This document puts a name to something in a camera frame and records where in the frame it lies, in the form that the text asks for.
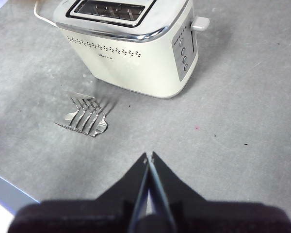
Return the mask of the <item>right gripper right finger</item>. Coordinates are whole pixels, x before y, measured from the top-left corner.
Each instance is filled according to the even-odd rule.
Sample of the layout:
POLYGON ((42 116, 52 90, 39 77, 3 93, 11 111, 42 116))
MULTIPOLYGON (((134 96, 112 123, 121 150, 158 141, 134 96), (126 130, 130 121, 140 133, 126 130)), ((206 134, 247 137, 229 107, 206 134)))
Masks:
POLYGON ((157 153, 151 161, 179 233, 291 233, 291 220, 284 210, 259 202, 207 200, 157 153))

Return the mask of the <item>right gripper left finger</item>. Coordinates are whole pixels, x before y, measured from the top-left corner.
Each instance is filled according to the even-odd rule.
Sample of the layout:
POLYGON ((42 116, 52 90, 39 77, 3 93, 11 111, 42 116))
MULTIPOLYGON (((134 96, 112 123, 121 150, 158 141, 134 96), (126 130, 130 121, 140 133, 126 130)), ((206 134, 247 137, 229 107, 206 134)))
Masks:
POLYGON ((15 215, 10 233, 125 233, 147 175, 143 153, 124 176, 96 199, 45 200, 15 215))

